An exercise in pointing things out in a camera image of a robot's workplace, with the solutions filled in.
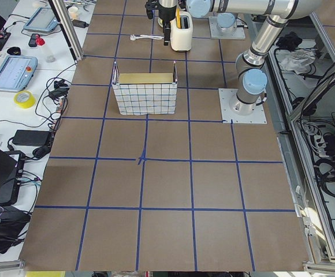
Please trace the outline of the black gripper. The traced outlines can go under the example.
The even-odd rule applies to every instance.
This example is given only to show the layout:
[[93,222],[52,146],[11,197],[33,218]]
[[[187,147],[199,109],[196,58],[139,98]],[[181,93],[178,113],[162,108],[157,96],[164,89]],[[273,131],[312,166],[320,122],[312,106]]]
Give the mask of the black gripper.
[[[176,14],[176,0],[158,0],[158,15],[162,20],[162,26],[165,27],[166,24],[169,24]],[[165,28],[164,33],[164,46],[169,45],[169,29]]]

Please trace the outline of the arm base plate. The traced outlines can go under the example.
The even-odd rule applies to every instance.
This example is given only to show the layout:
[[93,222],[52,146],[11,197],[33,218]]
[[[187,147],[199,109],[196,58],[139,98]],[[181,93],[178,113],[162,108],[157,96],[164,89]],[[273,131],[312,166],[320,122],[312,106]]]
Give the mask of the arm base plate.
[[267,124],[262,104],[242,103],[237,98],[237,89],[220,88],[218,92],[223,123]]
[[243,27],[237,26],[235,22],[230,27],[221,27],[218,24],[216,16],[209,17],[210,35],[212,39],[230,39],[230,40],[244,40],[245,32]]

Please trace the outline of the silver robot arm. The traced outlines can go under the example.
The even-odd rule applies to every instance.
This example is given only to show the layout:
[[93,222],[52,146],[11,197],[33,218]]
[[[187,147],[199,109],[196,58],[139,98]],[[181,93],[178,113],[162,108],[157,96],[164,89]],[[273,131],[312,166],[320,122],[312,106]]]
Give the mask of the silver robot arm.
[[248,13],[265,15],[251,47],[237,57],[236,70],[239,88],[229,101],[230,108],[239,115],[252,114],[257,100],[267,85],[267,76],[261,71],[265,56],[291,19],[308,16],[321,1],[186,1],[185,7],[192,17],[201,18],[210,12]]
[[219,31],[232,31],[237,28],[237,16],[233,13],[218,13],[217,28]]

